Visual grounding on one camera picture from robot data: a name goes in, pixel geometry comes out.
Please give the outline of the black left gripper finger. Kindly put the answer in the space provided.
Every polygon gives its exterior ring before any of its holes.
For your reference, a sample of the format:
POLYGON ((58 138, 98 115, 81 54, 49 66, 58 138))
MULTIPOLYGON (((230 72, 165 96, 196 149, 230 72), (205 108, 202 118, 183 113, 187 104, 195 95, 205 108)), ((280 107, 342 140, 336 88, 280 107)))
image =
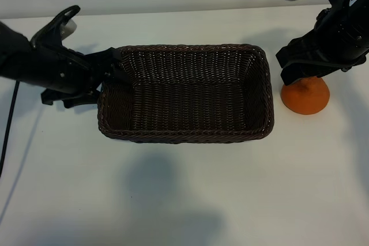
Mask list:
POLYGON ((118 82, 124 85, 131 85, 130 76, 119 67, 119 65, 111 64, 105 71, 105 82, 118 82))
POLYGON ((85 58, 94 67, 119 66, 121 62, 119 49, 113 47, 104 51, 87 54, 85 58))

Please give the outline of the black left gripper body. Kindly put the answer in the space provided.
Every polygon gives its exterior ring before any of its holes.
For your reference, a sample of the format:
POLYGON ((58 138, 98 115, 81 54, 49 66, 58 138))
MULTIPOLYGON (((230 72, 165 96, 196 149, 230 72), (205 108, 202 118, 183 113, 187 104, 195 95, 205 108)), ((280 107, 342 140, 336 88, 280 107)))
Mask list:
POLYGON ((35 85, 45 88, 42 103, 62 101, 65 108, 96 104, 97 87, 104 81, 107 67, 94 67, 86 55, 63 46, 42 44, 32 48, 35 85))

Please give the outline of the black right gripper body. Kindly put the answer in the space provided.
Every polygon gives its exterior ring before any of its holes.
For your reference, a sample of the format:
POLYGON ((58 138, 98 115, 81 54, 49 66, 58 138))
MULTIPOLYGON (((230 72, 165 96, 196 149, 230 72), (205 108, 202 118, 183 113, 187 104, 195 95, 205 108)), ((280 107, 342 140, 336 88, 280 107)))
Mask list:
POLYGON ((342 2, 319 14, 314 27, 317 45, 327 60, 319 76, 362 65, 368 54, 368 3, 342 2))

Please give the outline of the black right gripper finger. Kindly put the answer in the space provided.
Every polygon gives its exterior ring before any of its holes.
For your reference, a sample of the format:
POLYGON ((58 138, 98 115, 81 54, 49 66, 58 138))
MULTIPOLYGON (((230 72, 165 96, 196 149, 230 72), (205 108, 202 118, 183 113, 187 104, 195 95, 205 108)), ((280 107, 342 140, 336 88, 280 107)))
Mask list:
POLYGON ((311 52, 316 50, 314 31, 309 31, 302 37, 292 39, 287 46, 276 54, 280 67, 288 67, 301 60, 309 60, 311 52))
POLYGON ((319 66, 312 64, 309 60, 280 59, 280 66, 282 68, 281 78, 285 85, 291 85, 302 78, 319 74, 319 66))

